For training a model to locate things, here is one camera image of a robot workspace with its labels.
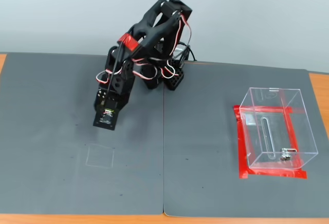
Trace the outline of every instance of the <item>white wall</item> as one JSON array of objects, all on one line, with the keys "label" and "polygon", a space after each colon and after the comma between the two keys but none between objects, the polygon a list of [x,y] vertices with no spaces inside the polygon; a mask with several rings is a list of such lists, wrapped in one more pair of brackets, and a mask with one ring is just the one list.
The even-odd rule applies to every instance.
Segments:
[{"label": "white wall", "polygon": [[[156,1],[0,0],[0,51],[107,54]],[[200,61],[329,72],[329,0],[182,1]]]}]

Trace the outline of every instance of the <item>transparent box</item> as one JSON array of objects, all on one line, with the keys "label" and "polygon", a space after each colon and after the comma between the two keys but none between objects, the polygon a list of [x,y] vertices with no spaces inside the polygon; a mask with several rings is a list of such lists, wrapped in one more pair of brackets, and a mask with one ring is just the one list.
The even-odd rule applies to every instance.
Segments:
[{"label": "transparent box", "polygon": [[249,88],[240,115],[250,168],[299,169],[318,154],[299,89]]}]

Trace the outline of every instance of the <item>gray mat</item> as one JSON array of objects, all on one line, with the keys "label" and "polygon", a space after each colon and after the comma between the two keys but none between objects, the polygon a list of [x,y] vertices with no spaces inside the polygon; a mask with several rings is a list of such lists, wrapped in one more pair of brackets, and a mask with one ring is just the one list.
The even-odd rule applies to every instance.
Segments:
[{"label": "gray mat", "polygon": [[136,79],[115,132],[93,127],[106,57],[9,54],[0,81],[0,213],[161,214],[163,88]]},{"label": "gray mat", "polygon": [[[249,87],[300,88],[319,155],[308,179],[239,179],[233,106]],[[329,143],[306,70],[186,64],[164,94],[164,211],[170,216],[329,217]]]}]

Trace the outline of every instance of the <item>wooden table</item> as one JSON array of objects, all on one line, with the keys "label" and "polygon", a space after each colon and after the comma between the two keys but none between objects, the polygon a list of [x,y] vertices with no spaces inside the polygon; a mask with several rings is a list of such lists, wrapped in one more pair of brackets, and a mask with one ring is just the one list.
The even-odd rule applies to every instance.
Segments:
[{"label": "wooden table", "polygon": [[[0,54],[0,72],[5,62],[6,55]],[[327,134],[329,134],[329,75],[310,73],[315,96],[318,101],[321,116]],[[0,223],[82,223],[82,224],[97,224],[97,223],[329,223],[329,218],[326,219],[302,219],[302,218],[190,218],[190,217],[169,217],[162,215],[133,215],[133,216],[117,216],[117,215],[22,215],[22,214],[0,214]]]}]

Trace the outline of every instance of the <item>robotic arm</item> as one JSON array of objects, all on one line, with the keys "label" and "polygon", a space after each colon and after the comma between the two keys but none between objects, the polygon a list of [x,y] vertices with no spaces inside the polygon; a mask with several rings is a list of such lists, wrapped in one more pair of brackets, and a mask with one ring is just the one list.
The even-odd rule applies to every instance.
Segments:
[{"label": "robotic arm", "polygon": [[[115,129],[118,114],[129,101],[135,76],[141,77],[149,89],[162,81],[168,89],[176,89],[184,77],[184,60],[176,60],[183,52],[176,57],[173,52],[184,25],[189,26],[191,12],[180,0],[158,0],[118,40],[119,47],[109,50],[105,70],[96,76],[99,87],[94,102],[94,126]],[[153,26],[161,13],[159,22]],[[134,65],[141,66],[140,72],[134,70]]]}]

